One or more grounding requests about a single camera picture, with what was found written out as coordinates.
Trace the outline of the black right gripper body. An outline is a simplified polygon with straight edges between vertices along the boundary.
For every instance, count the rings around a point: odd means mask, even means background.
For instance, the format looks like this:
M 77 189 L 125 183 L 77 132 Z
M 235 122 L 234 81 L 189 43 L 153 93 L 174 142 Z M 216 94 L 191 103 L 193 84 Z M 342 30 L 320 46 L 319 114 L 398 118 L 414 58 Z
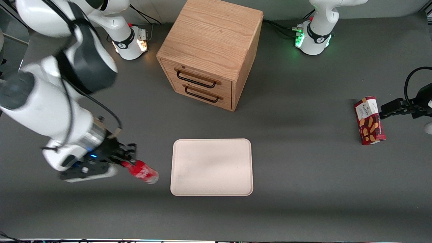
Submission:
M 88 152 L 84 156 L 84 162 L 90 162 L 91 164 L 96 165 L 96 163 L 102 162 L 115 164 L 114 157 L 125 160 L 124 153 L 126 145 L 127 144 L 118 142 L 117 138 L 115 137 L 106 137 L 97 148 Z

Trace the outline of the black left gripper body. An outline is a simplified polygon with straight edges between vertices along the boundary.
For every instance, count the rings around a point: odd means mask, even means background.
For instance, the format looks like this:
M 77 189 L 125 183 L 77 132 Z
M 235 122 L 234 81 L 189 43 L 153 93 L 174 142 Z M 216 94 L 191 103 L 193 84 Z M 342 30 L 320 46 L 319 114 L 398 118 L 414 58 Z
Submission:
M 417 95 L 413 99 L 408 98 L 408 85 L 404 85 L 404 97 L 408 103 L 408 110 L 411 111 L 413 119 L 427 116 L 431 117 L 431 107 L 429 103 L 432 98 L 432 85 L 428 84 L 417 92 Z

